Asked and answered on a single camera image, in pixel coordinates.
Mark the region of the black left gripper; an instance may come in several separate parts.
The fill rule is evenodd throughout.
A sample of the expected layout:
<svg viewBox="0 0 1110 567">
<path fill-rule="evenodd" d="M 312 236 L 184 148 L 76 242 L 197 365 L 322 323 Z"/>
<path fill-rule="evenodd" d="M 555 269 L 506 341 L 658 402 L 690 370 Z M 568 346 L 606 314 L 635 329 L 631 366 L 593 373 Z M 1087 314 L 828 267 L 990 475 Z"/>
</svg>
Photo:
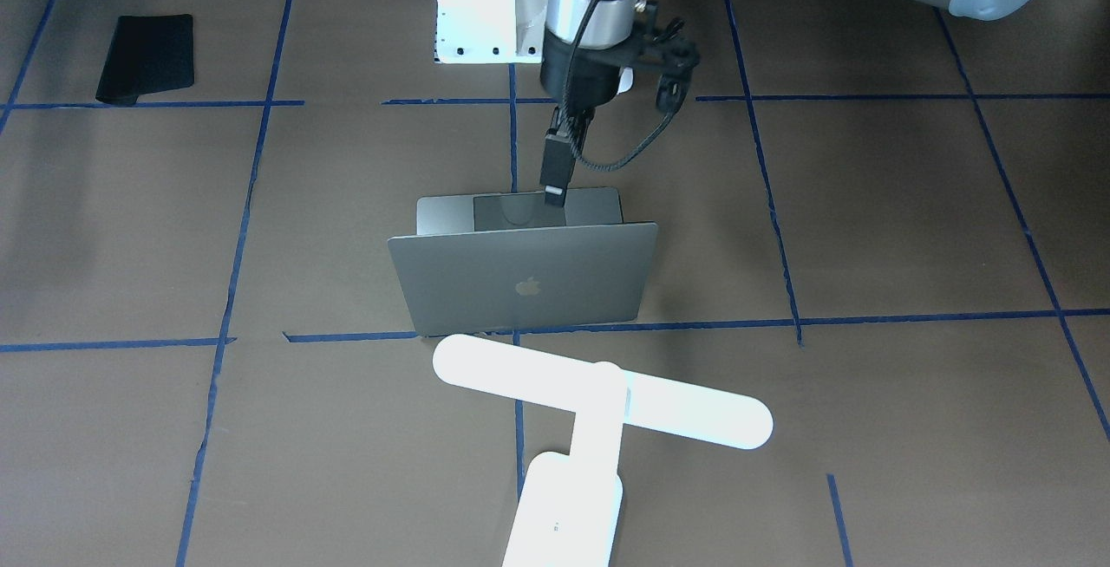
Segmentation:
<svg viewBox="0 0 1110 567">
<path fill-rule="evenodd" d="M 552 117 L 545 133 L 539 165 L 539 186 L 547 206 L 565 206 L 575 168 L 571 135 L 559 132 L 563 121 L 571 121 L 572 132 L 585 140 L 596 108 L 616 97 L 623 65 L 627 65 L 626 42 L 607 49 L 575 49 L 557 36 L 543 39 L 539 84 L 558 101 L 558 113 Z"/>
</svg>

